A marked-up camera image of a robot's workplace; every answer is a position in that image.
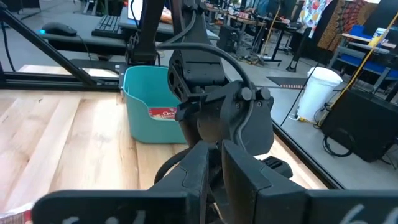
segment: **teal plastic basket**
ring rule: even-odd
[[[134,66],[124,75],[123,91],[130,133],[140,142],[186,143],[176,121],[150,115],[153,111],[176,108],[180,103],[167,85],[167,70],[166,67]]]

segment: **keyboard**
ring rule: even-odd
[[[119,16],[105,15],[101,18],[97,26],[91,31],[91,35],[97,37],[110,37],[123,39],[124,35],[119,27]]]

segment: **yellow pole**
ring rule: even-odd
[[[365,65],[366,61],[368,60],[368,58],[370,57],[370,55],[373,53],[374,49],[376,48],[376,46],[380,43],[380,41],[387,35],[388,30],[391,28],[391,26],[394,24],[395,20],[398,18],[398,12],[397,14],[394,16],[394,18],[391,20],[390,24],[388,25],[386,31],[384,31],[383,35],[381,35],[380,39],[378,40],[378,42],[376,44],[374,44],[372,46],[372,49],[369,51],[369,53],[365,56],[364,60],[362,60],[361,65],[358,67],[358,69],[356,70],[355,74],[353,75],[351,81],[346,85],[346,87],[343,89],[343,91],[341,91],[341,93],[338,95],[337,99],[331,104],[330,109],[333,108],[333,106],[336,104],[336,102],[340,99],[340,97],[345,93],[345,91],[347,91],[347,89],[349,88],[349,86],[351,86],[351,84],[353,82],[355,82],[355,79],[357,78],[359,72],[361,71],[361,69],[363,68],[363,66]],[[325,119],[327,113],[325,113],[322,116],[322,119],[319,120],[318,125],[321,125],[321,122]]]

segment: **computer mouse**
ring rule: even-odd
[[[60,22],[49,22],[42,27],[43,33],[64,35],[73,37],[77,35],[77,31],[72,27],[62,24]]]

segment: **black box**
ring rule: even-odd
[[[322,132],[366,162],[381,159],[398,136],[398,107],[360,90],[348,90],[321,126]]]

